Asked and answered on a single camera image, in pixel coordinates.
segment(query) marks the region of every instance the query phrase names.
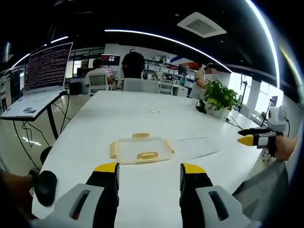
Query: white table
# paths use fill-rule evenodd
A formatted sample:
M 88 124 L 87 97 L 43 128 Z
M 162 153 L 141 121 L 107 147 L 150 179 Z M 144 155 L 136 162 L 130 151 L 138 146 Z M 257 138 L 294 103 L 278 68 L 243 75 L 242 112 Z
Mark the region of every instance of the white table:
M 207 136 L 221 145 L 221 151 L 188 161 L 204 168 L 214 185 L 233 193 L 255 164 L 260 150 L 237 142 L 238 128 L 191 107 L 191 99 L 161 94 L 99 91 L 64 129 L 41 171 L 56 174 L 55 200 L 78 183 L 86 183 L 95 167 L 114 162 L 109 158 L 111 142 L 150 133 L 170 140 Z M 152 113 L 152 109 L 162 110 Z M 257 127 L 232 111 L 243 128 Z M 119 207 L 115 227 L 182 227 L 180 163 L 178 148 L 171 161 L 142 165 L 121 165 Z M 33 199 L 32 213 L 45 218 L 46 208 Z

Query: laptop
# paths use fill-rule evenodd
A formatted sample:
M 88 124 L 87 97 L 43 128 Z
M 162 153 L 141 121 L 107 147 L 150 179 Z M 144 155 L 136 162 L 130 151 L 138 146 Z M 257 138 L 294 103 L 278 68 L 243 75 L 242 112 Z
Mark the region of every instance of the laptop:
M 1 116 L 35 118 L 64 91 L 66 67 L 73 43 L 61 44 L 31 54 L 23 96 Z

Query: laptop screen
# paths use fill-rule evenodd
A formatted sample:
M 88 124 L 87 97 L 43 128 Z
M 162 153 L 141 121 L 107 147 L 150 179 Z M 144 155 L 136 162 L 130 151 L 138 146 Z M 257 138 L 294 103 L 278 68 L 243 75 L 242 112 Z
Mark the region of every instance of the laptop screen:
M 50 47 L 29 57 L 25 90 L 63 86 L 73 43 Z

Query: led light strip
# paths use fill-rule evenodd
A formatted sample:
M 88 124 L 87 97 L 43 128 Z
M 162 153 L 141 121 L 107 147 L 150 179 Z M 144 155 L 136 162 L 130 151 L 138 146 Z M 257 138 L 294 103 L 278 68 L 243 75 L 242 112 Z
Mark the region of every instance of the led light strip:
M 277 54 L 276 54 L 276 49 L 275 49 L 276 48 L 275 43 L 272 39 L 269 28 L 267 27 L 267 24 L 264 21 L 264 19 L 261 15 L 260 11 L 258 10 L 258 8 L 253 4 L 253 2 L 251 0 L 245 0 L 245 1 L 248 3 L 248 5 L 251 7 L 253 12 L 255 13 L 257 19 L 259 20 L 259 22 L 261 23 L 261 25 L 264 29 L 264 32 L 266 33 L 268 42 L 269 42 L 270 47 L 271 47 L 272 55 L 273 55 L 274 61 L 275 61 L 276 87 L 278 89 L 280 89 L 280 69 L 279 69 L 279 60 L 278 60 L 278 57 L 277 57 Z
M 160 35 L 156 35 L 156 34 L 152 34 L 152 33 L 147 33 L 147 32 L 132 31 L 132 30 L 106 29 L 106 30 L 104 30 L 104 31 L 105 31 L 105 32 L 129 32 L 129 33 L 137 33 L 137 34 L 143 34 L 143 35 L 148 35 L 148 36 L 152 36 L 152 37 L 158 37 L 158 38 L 166 39 L 166 40 L 169 40 L 169 41 L 171 41 L 171 42 L 174 42 L 174 43 L 183 45 L 183 46 L 185 46 L 185 47 L 188 47 L 188 48 L 190 48 L 190 49 L 192 49 L 192 50 L 195 50 L 195 51 L 197 51 L 197 52 L 199 52 L 199 53 L 201 53 L 201 54 L 207 56 L 208 58 L 210 58 L 210 59 L 212 59 L 213 61 L 217 62 L 217 63 L 220 64 L 222 67 L 224 67 L 226 70 L 228 70 L 229 72 L 232 73 L 232 71 L 231 71 L 228 67 L 226 67 L 224 64 L 222 64 L 221 62 L 219 62 L 219 61 L 216 60 L 215 58 L 211 57 L 210 55 L 208 55 L 208 54 L 206 54 L 206 53 L 204 53 L 204 52 L 202 52 L 202 51 L 200 51 L 200 50 L 198 50 L 198 49 L 196 49 L 196 48 L 194 48 L 194 47 L 191 47 L 191 46 L 188 45 L 188 44 L 184 44 L 184 43 L 182 43 L 182 42 L 179 42 L 179 41 L 177 41 L 177 40 L 174 40 L 174 39 L 171 39 L 171 38 L 168 38 L 168 37 L 163 37 L 163 36 L 160 36 Z
M 55 43 L 55 42 L 57 42 L 57 41 L 66 39 L 66 38 L 68 38 L 68 37 L 62 37 L 62 38 L 59 38 L 59 39 L 55 39 L 55 40 L 51 41 L 51 44 L 52 44 L 52 43 Z M 24 59 L 25 59 L 26 57 L 28 57 L 29 55 L 30 55 L 30 53 L 26 54 L 24 57 L 22 57 L 21 59 L 19 59 L 19 60 L 17 61 L 17 63 L 15 63 L 11 68 L 14 68 L 19 62 L 21 62 L 22 60 L 24 60 Z

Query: green leaves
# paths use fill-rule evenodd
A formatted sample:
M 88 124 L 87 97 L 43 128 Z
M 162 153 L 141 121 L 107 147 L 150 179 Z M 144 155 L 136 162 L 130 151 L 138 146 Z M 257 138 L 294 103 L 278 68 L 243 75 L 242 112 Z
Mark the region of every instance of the green leaves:
M 205 87 L 205 101 L 215 106 L 215 111 L 222 107 L 232 110 L 232 106 L 239 106 L 238 94 L 223 86 L 218 80 L 208 82 Z

